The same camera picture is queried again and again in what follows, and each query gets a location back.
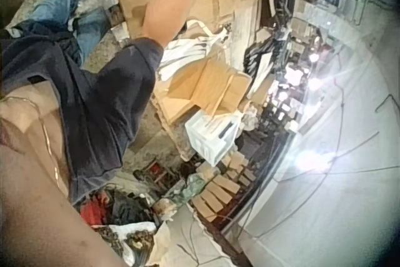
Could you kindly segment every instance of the red object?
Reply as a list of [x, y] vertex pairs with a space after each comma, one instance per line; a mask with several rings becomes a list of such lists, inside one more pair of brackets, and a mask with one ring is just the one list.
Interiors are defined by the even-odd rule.
[[103, 225], [106, 219], [106, 209], [96, 198], [81, 206], [81, 217], [85, 222], [92, 225]]

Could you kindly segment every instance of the chain necklace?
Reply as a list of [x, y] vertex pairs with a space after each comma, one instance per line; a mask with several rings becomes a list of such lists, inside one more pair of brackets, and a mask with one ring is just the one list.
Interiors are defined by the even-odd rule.
[[0, 99], [0, 103], [9, 101], [9, 100], [19, 100], [19, 101], [23, 101], [25, 103], [28, 103], [32, 108], [34, 108], [37, 112], [37, 115], [39, 117], [39, 122], [41, 123], [42, 126], [42, 131], [43, 131], [43, 135], [44, 135], [44, 139], [46, 140], [46, 148], [47, 148], [47, 152], [50, 155], [51, 161], [54, 165], [54, 176], [56, 178], [56, 182], [57, 182], [57, 187], [60, 188], [60, 183], [59, 183], [59, 172], [58, 172], [58, 164], [53, 156], [53, 152], [51, 151], [51, 146], [50, 146], [50, 138], [46, 129], [46, 126], [44, 125], [44, 121], [41, 117], [41, 113], [40, 113], [40, 109], [39, 106], [34, 103], [33, 101], [31, 101], [28, 98], [24, 98], [24, 97], [18, 97], [18, 96], [7, 96], [3, 99]]

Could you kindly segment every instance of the skin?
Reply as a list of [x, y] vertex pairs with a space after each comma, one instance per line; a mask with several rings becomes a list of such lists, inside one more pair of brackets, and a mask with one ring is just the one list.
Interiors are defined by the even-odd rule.
[[[193, 2], [150, 0], [143, 36], [166, 46], [182, 28]], [[40, 107], [61, 180], [58, 188], [36, 110], [20, 101], [2, 103], [1, 259], [6, 266], [126, 266], [66, 197], [69, 175], [52, 87], [41, 83], [12, 94], [29, 98]]]

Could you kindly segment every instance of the open cardboard box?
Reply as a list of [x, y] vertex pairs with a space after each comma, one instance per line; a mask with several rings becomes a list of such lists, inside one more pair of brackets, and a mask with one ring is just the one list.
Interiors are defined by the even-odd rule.
[[186, 99], [215, 116], [235, 112], [250, 84], [247, 74], [206, 58], [179, 70], [172, 78], [167, 97]]

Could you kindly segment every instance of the sleeve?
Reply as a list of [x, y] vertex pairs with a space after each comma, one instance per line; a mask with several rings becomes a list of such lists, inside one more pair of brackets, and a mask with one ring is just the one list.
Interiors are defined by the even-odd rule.
[[136, 39], [98, 74], [96, 91], [102, 99], [102, 109], [107, 109], [107, 121], [116, 138], [121, 131], [128, 143], [136, 137], [163, 53], [164, 49], [155, 41]]

